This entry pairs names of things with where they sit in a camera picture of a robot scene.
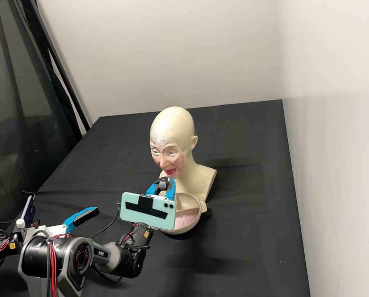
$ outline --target mannequin ear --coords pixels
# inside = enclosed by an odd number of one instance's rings
[[[195,146],[197,145],[197,142],[198,142],[198,136],[197,135],[194,135],[192,138],[191,138],[191,150],[193,150],[195,148]]]

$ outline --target white knob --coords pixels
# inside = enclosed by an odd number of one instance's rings
[[[25,228],[25,220],[24,219],[17,219],[16,226],[20,229]]]

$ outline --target blue bracket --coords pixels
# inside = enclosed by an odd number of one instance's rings
[[[161,191],[166,191],[165,197],[173,201],[176,192],[176,182],[168,177],[160,177],[146,191],[146,195],[158,195]]]
[[[66,225],[66,232],[70,233],[76,227],[80,226],[82,223],[85,223],[89,219],[92,219],[94,216],[99,214],[99,208],[97,207],[89,207],[85,208],[80,212],[75,213],[74,215],[68,217],[63,224]]]

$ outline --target mannequin nose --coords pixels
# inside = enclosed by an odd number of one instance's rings
[[[164,158],[163,156],[161,156],[161,159],[160,159],[160,167],[161,168],[165,168],[169,165],[169,161]]]

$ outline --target black tablecloth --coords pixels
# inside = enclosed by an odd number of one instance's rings
[[[309,296],[282,101],[189,109],[194,159],[217,169],[208,211],[190,232],[155,232],[141,275],[110,284],[92,270],[83,296]],[[91,236],[115,215],[124,191],[144,193],[158,177],[149,149],[157,113],[102,117],[36,196],[48,226],[89,206],[101,213],[73,234]],[[119,240],[118,220],[96,237]],[[28,296],[18,257],[0,269],[0,296]]]

